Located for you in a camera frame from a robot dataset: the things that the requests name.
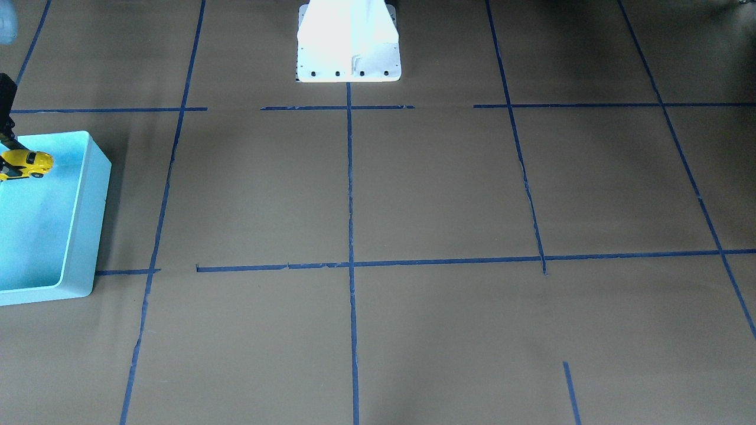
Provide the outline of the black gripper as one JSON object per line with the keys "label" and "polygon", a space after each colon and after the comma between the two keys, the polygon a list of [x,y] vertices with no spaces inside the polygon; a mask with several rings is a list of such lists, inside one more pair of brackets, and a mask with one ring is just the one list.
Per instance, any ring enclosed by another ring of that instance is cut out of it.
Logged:
{"label": "black gripper", "polygon": [[15,121],[10,117],[12,106],[17,95],[17,84],[7,74],[1,74],[1,143],[9,151],[29,150],[19,140],[16,140],[13,128]]}

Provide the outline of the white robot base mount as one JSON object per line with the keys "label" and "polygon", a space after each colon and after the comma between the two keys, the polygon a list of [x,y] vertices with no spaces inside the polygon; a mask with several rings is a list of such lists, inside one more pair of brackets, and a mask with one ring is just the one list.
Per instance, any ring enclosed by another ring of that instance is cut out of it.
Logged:
{"label": "white robot base mount", "polygon": [[402,78],[396,8],[387,1],[310,1],[299,7],[300,83],[384,83]]}

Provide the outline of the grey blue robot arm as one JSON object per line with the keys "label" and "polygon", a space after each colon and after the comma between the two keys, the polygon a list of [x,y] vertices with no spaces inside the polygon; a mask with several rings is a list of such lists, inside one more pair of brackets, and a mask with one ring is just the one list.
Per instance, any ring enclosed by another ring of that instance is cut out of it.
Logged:
{"label": "grey blue robot arm", "polygon": [[[17,13],[11,1],[1,1],[1,44],[11,45],[17,37]],[[17,84],[11,76],[1,73],[1,131],[2,144],[10,149],[26,149],[17,139],[11,109],[17,94]]]}

